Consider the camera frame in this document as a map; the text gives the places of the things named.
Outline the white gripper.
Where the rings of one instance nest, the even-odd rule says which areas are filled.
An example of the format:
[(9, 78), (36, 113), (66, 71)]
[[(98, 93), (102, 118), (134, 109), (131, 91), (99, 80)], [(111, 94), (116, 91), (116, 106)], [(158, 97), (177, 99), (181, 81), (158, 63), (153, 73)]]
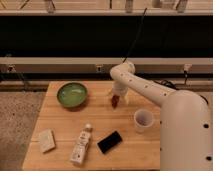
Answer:
[(120, 82), (115, 81), (113, 83), (113, 88), (109, 90), (109, 96), (121, 96), (123, 97), (124, 103), (129, 103), (129, 97), (127, 94), (128, 87), (125, 86), (124, 84), (121, 84)]

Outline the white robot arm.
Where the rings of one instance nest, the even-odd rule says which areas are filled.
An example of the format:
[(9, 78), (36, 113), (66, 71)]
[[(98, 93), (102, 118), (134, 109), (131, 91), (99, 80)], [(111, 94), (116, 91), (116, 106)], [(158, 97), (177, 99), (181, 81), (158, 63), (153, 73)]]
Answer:
[(126, 61), (110, 69), (112, 92), (132, 89), (160, 107), (160, 171), (213, 171), (213, 125), (206, 100), (135, 75)]

